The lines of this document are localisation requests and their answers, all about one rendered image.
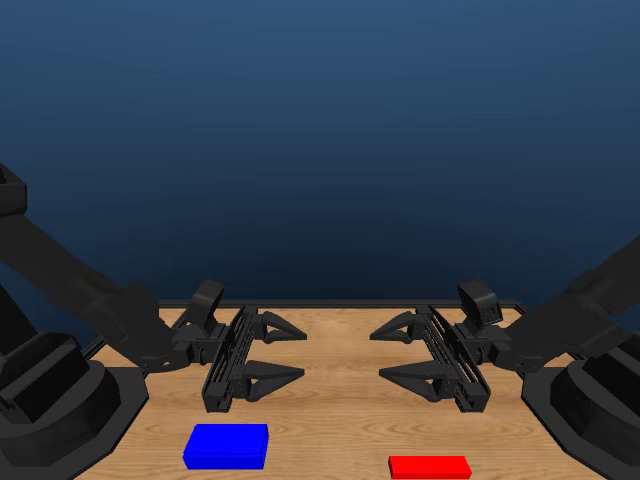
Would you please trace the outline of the blue hollow socket block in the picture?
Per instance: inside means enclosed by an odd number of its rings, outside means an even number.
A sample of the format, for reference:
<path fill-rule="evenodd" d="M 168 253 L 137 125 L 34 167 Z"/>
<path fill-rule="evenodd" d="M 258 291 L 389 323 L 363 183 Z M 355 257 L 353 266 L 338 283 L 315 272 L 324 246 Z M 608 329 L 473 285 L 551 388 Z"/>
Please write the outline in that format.
<path fill-rule="evenodd" d="M 184 448 L 189 470 L 262 470 L 269 445 L 267 424 L 197 424 Z"/>

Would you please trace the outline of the thin red peg bar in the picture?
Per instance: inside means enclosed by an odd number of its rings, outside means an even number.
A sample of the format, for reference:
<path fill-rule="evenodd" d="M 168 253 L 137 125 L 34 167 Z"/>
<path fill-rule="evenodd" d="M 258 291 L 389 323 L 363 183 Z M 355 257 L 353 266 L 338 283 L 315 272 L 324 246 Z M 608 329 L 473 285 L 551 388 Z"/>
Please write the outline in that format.
<path fill-rule="evenodd" d="M 472 470 L 465 456 L 390 456 L 393 480 L 469 480 Z"/>

